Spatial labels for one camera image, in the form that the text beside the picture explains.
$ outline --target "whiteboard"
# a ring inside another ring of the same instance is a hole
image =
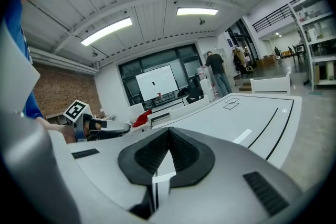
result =
[[[156,68],[137,75],[136,79],[144,101],[158,97],[159,93],[164,95],[178,90],[170,66]]]

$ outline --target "red object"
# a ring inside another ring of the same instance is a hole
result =
[[[147,122],[147,116],[152,114],[152,110],[148,109],[146,112],[142,113],[138,118],[137,121],[132,124],[132,127],[138,127],[142,124],[145,124]]]

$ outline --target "staircase railing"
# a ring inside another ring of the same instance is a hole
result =
[[[293,0],[290,2],[290,4],[293,4],[297,2],[298,0]],[[276,11],[272,12],[271,14],[267,15],[263,19],[257,21],[256,23],[253,24],[254,29],[256,32],[259,32],[275,23],[278,21],[285,19],[287,17],[291,16],[289,6],[286,4],[282,6],[281,8],[277,9]]]

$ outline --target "hand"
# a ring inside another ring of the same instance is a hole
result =
[[[62,133],[67,144],[76,142],[75,131],[71,125],[59,125],[59,132]]]
[[[101,128],[101,123],[100,122],[96,122],[96,130],[100,130],[100,128]],[[83,124],[83,132],[84,132],[85,137],[89,137],[90,136],[89,122],[88,121],[86,121]]]

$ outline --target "floor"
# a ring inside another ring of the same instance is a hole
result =
[[[301,56],[301,62],[299,64],[298,58],[295,57],[296,65],[294,64],[293,57],[288,57],[284,59],[277,60],[273,65],[269,65],[265,68],[254,69],[254,73],[243,75],[241,78],[236,77],[235,80],[239,79],[253,79],[253,78],[262,78],[262,77],[277,77],[283,76],[286,74],[302,73],[306,72],[306,65],[303,62],[303,57]]]
[[[281,168],[303,191],[327,176],[336,157],[336,87],[320,86],[312,94],[309,85],[303,86],[305,78],[305,73],[290,75],[291,95],[302,97],[302,111],[296,138]]]

